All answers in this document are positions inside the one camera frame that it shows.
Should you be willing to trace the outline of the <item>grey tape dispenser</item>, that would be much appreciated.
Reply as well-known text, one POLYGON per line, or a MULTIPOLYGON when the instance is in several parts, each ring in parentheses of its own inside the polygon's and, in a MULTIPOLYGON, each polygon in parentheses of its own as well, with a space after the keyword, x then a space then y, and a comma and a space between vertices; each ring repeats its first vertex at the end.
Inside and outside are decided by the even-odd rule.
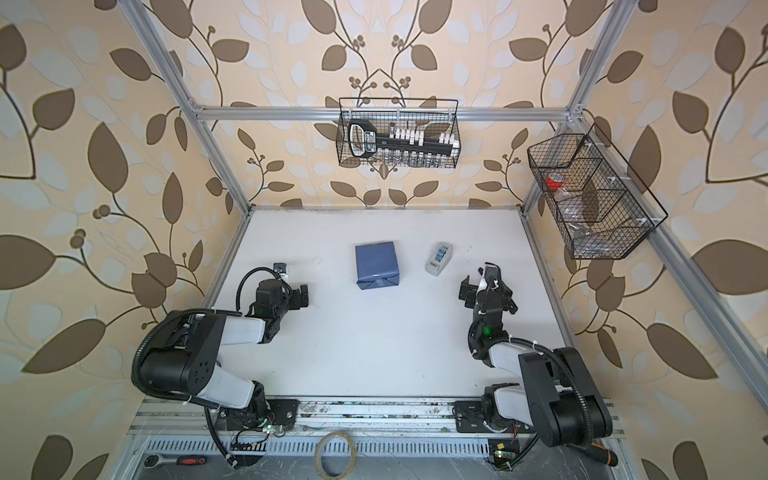
POLYGON ((425 271, 433 276, 439 276, 447 267, 453 256, 453 245, 447 242, 439 242, 430 254, 425 271))

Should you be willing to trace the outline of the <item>light blue wrapping paper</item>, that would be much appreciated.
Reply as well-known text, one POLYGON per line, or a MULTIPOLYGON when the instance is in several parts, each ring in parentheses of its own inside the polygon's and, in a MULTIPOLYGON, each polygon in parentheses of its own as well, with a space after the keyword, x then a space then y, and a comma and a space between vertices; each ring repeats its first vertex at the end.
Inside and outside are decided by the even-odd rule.
POLYGON ((393 242, 357 245, 355 257, 356 283, 361 290, 399 285, 400 270, 393 242))

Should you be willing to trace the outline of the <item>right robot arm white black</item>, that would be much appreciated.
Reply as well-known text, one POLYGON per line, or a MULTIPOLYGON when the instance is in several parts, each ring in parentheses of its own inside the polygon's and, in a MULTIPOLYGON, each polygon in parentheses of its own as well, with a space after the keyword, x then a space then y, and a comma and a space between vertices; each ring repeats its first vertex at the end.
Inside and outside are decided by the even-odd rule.
POLYGON ((465 278, 458 298, 472 311, 467 344, 472 358, 516 380, 494 384, 480 400, 483 427, 503 433, 519 424, 533 428, 548 447, 587 449, 613 434, 613 420, 582 356, 573 347, 551 349, 509 334, 506 313, 518 306, 500 267, 486 263, 480 281, 465 278))

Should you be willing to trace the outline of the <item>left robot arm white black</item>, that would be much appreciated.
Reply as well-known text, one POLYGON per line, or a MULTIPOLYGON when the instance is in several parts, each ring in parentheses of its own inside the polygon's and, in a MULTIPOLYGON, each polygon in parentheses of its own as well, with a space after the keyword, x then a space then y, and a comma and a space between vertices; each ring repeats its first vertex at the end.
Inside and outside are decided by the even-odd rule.
POLYGON ((190 402, 206 408, 256 410, 265 406, 261 384, 240 378, 219 365, 223 346, 267 344, 290 311, 309 306, 306 284, 291 287, 273 269, 261 281, 246 312, 236 310, 174 310, 145 336, 136 350, 131 381, 156 399, 190 402))

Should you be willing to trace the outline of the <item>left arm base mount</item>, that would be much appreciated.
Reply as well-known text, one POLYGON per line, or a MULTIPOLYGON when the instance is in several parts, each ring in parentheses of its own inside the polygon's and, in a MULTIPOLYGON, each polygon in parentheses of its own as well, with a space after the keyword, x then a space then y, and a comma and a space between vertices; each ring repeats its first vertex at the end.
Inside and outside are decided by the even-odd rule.
POLYGON ((298 417, 300 401, 294 398, 267 398, 263 405, 245 409, 222 408, 214 416, 214 425, 221 431, 263 431, 267 426, 284 432, 293 428, 298 417))

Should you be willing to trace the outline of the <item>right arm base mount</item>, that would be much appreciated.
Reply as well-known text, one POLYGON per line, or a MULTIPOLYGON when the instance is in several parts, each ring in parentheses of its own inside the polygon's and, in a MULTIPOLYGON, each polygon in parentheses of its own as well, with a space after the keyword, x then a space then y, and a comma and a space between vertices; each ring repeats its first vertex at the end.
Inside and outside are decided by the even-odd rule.
POLYGON ((453 403, 455 428, 463 434, 534 434, 532 426, 502 417, 491 419, 480 400, 459 400, 453 403))

